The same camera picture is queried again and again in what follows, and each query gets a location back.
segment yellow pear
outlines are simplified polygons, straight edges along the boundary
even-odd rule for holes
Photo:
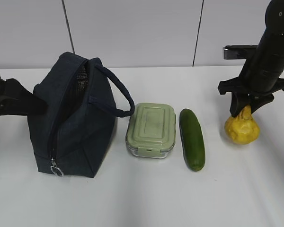
[[[260,135],[260,128],[251,116],[251,107],[247,105],[238,116],[230,116],[225,123],[225,132],[237,144],[248,144]]]

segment zipper pull ring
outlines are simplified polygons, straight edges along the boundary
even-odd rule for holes
[[[62,172],[62,170],[57,166],[56,162],[55,162],[55,159],[51,159],[51,171],[53,174],[55,174],[56,176],[60,176],[60,177],[63,177],[64,176],[64,173]]]

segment white table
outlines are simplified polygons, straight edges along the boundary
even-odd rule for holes
[[[0,117],[0,227],[284,227],[284,92],[254,114],[262,130],[257,141],[231,144],[223,131],[231,96],[219,95],[217,86],[240,69],[112,69],[136,104],[169,104],[177,117],[183,108],[195,112],[206,151],[198,173],[185,165],[178,121],[174,149],[157,160],[126,151],[129,118],[119,119],[112,146],[91,179],[37,172],[26,117]],[[32,91],[48,71],[0,75]],[[128,108],[113,91],[117,106]]]

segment lunch bag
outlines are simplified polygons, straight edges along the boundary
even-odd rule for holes
[[[116,108],[110,79],[130,104]],[[46,101],[45,114],[27,117],[38,171],[47,174],[94,177],[116,122],[134,113],[126,87],[99,58],[87,60],[62,54],[34,94]]]

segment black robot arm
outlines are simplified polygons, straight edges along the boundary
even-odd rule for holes
[[[221,95],[231,92],[231,115],[246,106],[252,113],[284,91],[284,0],[272,0],[266,10],[266,30],[258,45],[225,46],[224,59],[246,59],[240,75],[219,83]]]
[[[45,101],[27,91],[17,80],[0,77],[0,115],[43,114]]]

